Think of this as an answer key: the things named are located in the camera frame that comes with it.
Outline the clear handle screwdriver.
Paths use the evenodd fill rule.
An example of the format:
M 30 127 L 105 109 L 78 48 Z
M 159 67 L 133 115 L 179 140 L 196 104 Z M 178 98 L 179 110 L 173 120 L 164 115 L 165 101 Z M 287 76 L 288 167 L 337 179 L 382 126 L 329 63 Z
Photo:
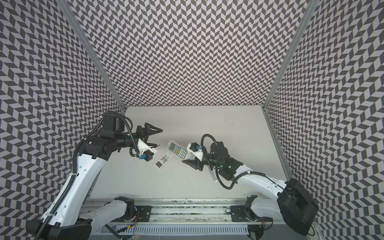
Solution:
M 213 165 L 212 165 L 212 164 L 208 164 L 208 169 L 209 169 L 209 173 L 210 173 L 210 175 L 211 175 L 213 181 L 214 181 L 214 182 L 217 182 L 218 179 L 217 179 L 217 177 L 216 177 L 215 168 L 213 167 Z

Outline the white remote with back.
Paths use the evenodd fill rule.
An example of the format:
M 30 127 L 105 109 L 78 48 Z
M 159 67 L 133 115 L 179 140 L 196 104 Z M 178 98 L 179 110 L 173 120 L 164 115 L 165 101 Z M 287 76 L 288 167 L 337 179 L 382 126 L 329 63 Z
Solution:
M 172 155 L 178 157 L 181 160 L 185 160 L 187 157 L 187 150 L 177 144 L 174 141 L 170 141 L 167 145 L 167 151 L 170 152 Z

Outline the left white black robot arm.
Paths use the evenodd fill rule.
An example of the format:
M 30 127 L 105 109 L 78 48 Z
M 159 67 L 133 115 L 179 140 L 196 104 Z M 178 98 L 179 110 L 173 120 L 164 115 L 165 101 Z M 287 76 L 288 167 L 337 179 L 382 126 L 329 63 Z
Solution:
M 26 231 L 36 240 L 87 240 L 94 231 L 116 219 L 135 222 L 139 215 L 135 201 L 122 196 L 96 211 L 80 213 L 112 153 L 129 148 L 132 157 L 147 162 L 157 153 L 157 145 L 148 143 L 148 138 L 162 129 L 148 123 L 138 126 L 136 132 L 132 128 L 132 121 L 122 114 L 103 113 L 97 126 L 76 146 L 72 172 L 57 198 L 40 218 L 26 222 Z

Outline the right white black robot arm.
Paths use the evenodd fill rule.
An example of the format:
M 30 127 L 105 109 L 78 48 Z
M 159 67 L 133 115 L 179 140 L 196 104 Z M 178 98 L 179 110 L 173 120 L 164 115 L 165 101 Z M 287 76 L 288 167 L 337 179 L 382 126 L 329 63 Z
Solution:
M 191 143 L 187 146 L 187 152 L 194 158 L 183 163 L 198 171 L 208 166 L 214 181 L 224 189 L 232 190 L 236 184 L 241 184 L 264 195 L 263 198 L 257 195 L 247 198 L 243 209 L 249 221 L 261 218 L 282 220 L 303 236 L 312 230 L 320 207 L 300 181 L 294 178 L 279 180 L 252 170 L 232 158 L 223 142 L 213 143 L 209 152 L 204 146 Z

